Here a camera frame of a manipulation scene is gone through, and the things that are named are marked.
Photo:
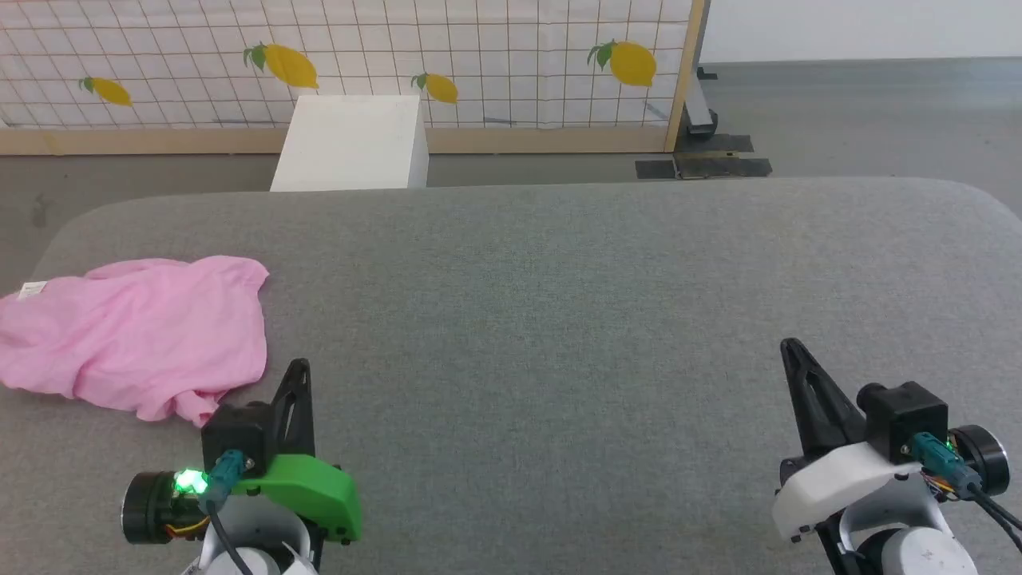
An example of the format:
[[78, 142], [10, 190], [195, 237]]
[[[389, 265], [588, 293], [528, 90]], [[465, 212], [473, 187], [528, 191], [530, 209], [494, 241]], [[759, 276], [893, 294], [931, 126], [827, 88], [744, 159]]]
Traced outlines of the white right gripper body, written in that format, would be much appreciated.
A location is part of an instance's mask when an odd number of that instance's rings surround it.
[[957, 545], [938, 494], [957, 500], [995, 498], [1011, 483], [1003, 444], [981, 426], [949, 430], [945, 439], [917, 433], [891, 462], [866, 442], [839, 447], [784, 481], [771, 507], [782, 538], [831, 532], [851, 545], [856, 532], [901, 524], [885, 545]]

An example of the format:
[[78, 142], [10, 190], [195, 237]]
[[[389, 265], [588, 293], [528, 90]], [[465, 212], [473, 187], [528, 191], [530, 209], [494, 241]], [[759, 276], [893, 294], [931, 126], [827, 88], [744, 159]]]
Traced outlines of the lemon print partition screen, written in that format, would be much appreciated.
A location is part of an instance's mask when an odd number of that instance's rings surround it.
[[711, 0], [0, 0], [0, 154], [277, 153], [413, 96], [434, 153], [671, 152]]

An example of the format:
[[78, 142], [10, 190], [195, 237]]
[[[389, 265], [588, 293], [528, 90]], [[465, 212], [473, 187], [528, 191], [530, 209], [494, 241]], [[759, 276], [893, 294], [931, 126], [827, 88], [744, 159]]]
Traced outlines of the black floor tape patch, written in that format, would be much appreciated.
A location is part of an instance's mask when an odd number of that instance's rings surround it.
[[712, 136], [682, 133], [671, 159], [635, 161], [639, 180], [705, 180], [770, 177], [773, 167], [755, 152], [751, 136], [716, 133]]

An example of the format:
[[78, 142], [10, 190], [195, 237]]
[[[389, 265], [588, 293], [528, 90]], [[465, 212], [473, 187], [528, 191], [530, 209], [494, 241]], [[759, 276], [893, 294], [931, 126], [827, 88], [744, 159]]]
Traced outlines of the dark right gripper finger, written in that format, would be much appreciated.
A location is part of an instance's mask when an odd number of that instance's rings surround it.
[[832, 440], [830, 449], [837, 449], [864, 441], [866, 420], [850, 397], [834, 382], [823, 367], [825, 374], [817, 385], [818, 397], [824, 403], [830, 418]]
[[831, 448], [833, 437], [829, 415], [817, 393], [825, 371], [799, 339], [783, 339], [780, 350], [802, 453], [814, 461]]

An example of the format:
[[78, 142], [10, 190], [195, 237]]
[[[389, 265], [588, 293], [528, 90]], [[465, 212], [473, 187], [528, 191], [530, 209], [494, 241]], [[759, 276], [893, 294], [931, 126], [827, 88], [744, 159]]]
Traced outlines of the grey fabric sofa cushion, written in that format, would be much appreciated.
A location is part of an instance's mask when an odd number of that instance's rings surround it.
[[770, 517], [799, 454], [780, 342], [847, 396], [915, 381], [1010, 454], [1022, 219], [945, 180], [238, 192], [74, 218], [32, 280], [149, 257], [269, 270], [262, 382], [311, 363], [362, 540], [323, 575], [824, 575]]

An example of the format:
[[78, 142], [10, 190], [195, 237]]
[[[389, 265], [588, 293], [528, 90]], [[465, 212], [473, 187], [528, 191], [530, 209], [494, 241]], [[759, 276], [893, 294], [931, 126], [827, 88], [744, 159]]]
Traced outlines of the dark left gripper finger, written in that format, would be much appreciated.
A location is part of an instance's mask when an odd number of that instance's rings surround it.
[[277, 454], [304, 454], [304, 360], [292, 360], [273, 401], [271, 437]]
[[311, 404], [311, 365], [293, 360], [293, 401], [291, 408], [291, 453], [316, 456], [314, 409]]

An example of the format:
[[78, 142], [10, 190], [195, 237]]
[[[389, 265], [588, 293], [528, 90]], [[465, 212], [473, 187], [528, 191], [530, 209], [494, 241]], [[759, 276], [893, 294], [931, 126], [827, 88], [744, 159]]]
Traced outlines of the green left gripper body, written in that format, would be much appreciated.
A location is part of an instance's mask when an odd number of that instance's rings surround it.
[[349, 545], [362, 537], [362, 510], [347, 473], [315, 456], [276, 456], [252, 474], [240, 454], [225, 454], [210, 470], [136, 474], [121, 504], [121, 530], [132, 545], [202, 539], [214, 531], [208, 507], [227, 524], [229, 502], [266, 498], [311, 525], [325, 541]]

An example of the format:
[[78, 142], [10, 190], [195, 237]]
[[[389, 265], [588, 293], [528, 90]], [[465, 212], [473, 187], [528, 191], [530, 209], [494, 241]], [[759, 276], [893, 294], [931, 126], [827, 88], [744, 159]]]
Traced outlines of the grey metal partition foot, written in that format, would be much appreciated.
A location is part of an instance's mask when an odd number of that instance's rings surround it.
[[702, 66], [696, 66], [692, 73], [685, 97], [686, 131], [692, 138], [705, 140], [718, 131], [718, 114], [709, 108], [702, 86], [703, 80], [713, 80], [717, 77], [715, 73], [705, 73]]

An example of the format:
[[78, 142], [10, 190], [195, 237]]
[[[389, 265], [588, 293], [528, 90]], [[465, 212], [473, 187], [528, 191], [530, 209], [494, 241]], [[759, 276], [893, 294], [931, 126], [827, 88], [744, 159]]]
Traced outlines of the white rectangular box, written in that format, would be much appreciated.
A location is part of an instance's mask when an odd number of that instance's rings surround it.
[[271, 192], [427, 186], [430, 151], [416, 96], [303, 95]]

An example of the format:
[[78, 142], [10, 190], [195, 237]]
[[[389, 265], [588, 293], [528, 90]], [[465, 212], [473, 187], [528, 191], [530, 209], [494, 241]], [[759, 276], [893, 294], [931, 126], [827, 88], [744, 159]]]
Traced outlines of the pink cloth garment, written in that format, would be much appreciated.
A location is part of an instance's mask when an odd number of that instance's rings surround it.
[[0, 299], [0, 383], [203, 426], [267, 365], [262, 263], [129, 260]]

